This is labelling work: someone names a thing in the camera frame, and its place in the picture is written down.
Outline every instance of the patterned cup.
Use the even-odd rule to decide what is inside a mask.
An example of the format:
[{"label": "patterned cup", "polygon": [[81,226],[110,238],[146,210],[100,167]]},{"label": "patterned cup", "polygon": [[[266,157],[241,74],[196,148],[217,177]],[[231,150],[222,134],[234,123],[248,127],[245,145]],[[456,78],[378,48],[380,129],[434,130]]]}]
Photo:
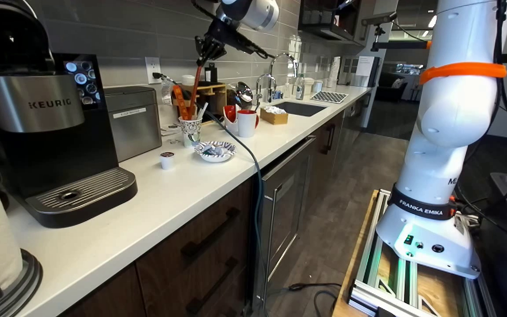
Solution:
[{"label": "patterned cup", "polygon": [[185,147],[195,147],[201,142],[201,120],[183,120],[179,117],[181,122],[181,133],[183,134],[183,145]]}]

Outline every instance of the tissue box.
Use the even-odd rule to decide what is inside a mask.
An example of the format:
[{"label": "tissue box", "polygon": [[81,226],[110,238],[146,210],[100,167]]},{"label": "tissue box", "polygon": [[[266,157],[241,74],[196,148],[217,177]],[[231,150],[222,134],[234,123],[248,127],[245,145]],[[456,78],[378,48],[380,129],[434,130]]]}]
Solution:
[{"label": "tissue box", "polygon": [[284,125],[287,124],[288,114],[270,114],[262,108],[261,118],[272,125]]}]

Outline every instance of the paper towel holder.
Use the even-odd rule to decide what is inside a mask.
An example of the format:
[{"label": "paper towel holder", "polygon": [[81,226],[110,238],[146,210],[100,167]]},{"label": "paper towel holder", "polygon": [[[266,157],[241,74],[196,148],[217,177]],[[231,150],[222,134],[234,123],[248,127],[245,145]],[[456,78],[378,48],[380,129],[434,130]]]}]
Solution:
[{"label": "paper towel holder", "polygon": [[22,270],[5,290],[0,287],[0,317],[14,316],[34,296],[42,281],[42,266],[34,255],[21,249]]}]

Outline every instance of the white countertop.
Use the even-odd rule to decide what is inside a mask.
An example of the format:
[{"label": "white countertop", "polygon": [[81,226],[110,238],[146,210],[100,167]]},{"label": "white countertop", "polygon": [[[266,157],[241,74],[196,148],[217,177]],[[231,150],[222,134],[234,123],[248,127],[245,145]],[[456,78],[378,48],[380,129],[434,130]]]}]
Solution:
[{"label": "white countertop", "polygon": [[[255,136],[241,140],[263,168],[369,90],[338,86],[336,92],[348,94],[342,104],[306,98],[300,103],[326,109],[311,117],[290,114],[286,125],[260,120]],[[201,139],[236,144],[217,124],[204,126]],[[59,315],[256,171],[251,156],[239,144],[231,160],[213,164],[181,143],[163,143],[159,149],[120,163],[136,176],[134,198],[79,225],[48,229],[12,204],[8,215],[18,243],[37,257],[44,270],[38,291],[18,317]],[[175,153],[175,168],[167,171],[159,165],[159,153],[165,151]]]}]

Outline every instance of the keurig coffee maker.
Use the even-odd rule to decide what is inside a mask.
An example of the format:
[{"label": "keurig coffee maker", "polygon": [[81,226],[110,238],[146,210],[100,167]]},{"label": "keurig coffee maker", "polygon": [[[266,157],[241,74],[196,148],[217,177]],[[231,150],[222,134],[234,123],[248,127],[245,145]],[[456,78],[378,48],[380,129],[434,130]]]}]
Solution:
[{"label": "keurig coffee maker", "polygon": [[52,54],[26,2],[0,0],[0,170],[42,225],[86,221],[131,199],[94,55]]}]

